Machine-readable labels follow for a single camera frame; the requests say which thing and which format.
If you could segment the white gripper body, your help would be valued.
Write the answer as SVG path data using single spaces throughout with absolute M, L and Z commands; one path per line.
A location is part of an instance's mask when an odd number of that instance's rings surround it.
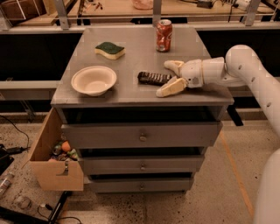
M 187 81 L 189 88 L 201 88 L 212 83 L 227 87 L 234 82 L 222 57 L 189 60 L 180 67 L 179 76 Z

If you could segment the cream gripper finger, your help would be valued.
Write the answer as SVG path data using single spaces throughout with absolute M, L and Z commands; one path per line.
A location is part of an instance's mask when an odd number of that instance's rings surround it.
M 164 67 L 173 71 L 178 77 L 180 77 L 180 68 L 185 64 L 184 61 L 180 60 L 167 60 L 164 63 Z
M 187 81 L 184 78 L 172 77 L 166 84 L 157 90 L 157 97 L 166 97 L 176 95 L 187 87 Z

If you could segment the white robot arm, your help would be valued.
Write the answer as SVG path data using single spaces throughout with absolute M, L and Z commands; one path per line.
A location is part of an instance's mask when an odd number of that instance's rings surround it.
M 200 88 L 206 84 L 247 86 L 280 136 L 280 82 L 264 68 L 251 47 L 235 45 L 224 57 L 213 59 L 167 60 L 164 67 L 175 76 L 156 96 L 175 95 L 185 88 Z M 280 150 L 273 152 L 264 166 L 253 224 L 280 224 Z

